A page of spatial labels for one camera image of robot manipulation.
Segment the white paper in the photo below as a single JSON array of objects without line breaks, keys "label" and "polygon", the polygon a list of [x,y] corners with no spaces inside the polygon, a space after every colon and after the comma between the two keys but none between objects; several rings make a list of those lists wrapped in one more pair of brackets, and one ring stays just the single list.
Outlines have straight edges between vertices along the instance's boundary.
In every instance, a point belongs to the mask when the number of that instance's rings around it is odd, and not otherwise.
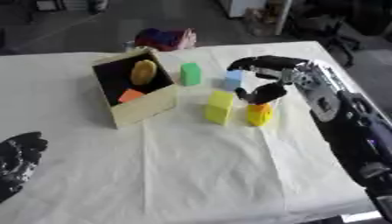
[{"label": "white paper", "polygon": [[[174,80],[182,63],[197,62],[202,83],[178,86],[176,108],[120,130],[92,75],[106,54],[1,57],[0,137],[39,130],[49,147],[24,190],[0,205],[0,222],[289,223],[368,206],[295,89],[261,128],[237,99],[226,127],[205,120],[226,67],[270,53],[334,63],[313,43],[159,53]],[[265,83],[245,75],[248,90]]]}]

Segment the yellow box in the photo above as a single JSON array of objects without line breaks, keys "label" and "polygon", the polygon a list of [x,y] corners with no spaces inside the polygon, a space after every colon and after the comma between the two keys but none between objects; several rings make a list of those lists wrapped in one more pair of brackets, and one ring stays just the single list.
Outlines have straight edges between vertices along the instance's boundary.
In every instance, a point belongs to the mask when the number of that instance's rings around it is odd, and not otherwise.
[{"label": "yellow box", "polygon": [[[131,82],[130,73],[141,60],[154,61],[157,64],[157,74],[150,83],[137,86]],[[118,129],[176,106],[176,85],[155,54],[149,50],[135,50],[97,60],[93,69]],[[143,95],[132,101],[119,101],[129,89]]]},{"label": "yellow box", "polygon": [[206,105],[206,119],[219,124],[226,124],[233,106],[233,94],[214,91],[208,98]]},{"label": "yellow box", "polygon": [[248,122],[255,126],[264,125],[272,117],[272,107],[268,104],[248,105]]}]

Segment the blue cube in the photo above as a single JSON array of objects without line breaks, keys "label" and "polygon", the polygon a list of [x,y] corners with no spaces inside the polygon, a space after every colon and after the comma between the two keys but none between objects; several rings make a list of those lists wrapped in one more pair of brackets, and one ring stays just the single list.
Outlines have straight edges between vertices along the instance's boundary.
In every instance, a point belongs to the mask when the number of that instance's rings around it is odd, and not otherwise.
[{"label": "blue cube", "polygon": [[241,87],[242,71],[234,70],[226,73],[224,88],[227,91],[234,91],[236,88]]}]

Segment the table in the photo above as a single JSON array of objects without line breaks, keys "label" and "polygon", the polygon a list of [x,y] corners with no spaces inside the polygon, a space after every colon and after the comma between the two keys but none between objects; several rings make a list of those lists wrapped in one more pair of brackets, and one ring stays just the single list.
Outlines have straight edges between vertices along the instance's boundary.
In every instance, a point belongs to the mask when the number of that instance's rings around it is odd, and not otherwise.
[{"label": "table", "polygon": [[[157,54],[176,80],[197,62],[202,84],[178,86],[178,106],[126,129],[111,122],[94,60],[78,52],[0,58],[0,137],[40,130],[49,140],[22,192],[0,205],[8,224],[295,223],[371,209],[339,166],[297,90],[272,103],[261,128],[235,100],[226,127],[203,118],[225,68],[241,57],[275,54],[320,59],[341,72],[316,42],[201,47]],[[265,83],[247,74],[250,90]]]}]

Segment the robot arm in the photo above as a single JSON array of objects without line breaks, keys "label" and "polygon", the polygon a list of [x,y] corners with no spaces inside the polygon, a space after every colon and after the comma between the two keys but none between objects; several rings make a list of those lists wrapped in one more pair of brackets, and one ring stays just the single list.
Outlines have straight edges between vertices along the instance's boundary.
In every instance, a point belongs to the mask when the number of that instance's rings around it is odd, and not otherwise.
[{"label": "robot arm", "polygon": [[283,97],[284,86],[295,85],[342,167],[392,223],[392,128],[368,100],[351,93],[322,61],[261,56],[239,59],[227,70],[236,69],[276,80],[250,94],[237,88],[238,97],[249,104]]}]

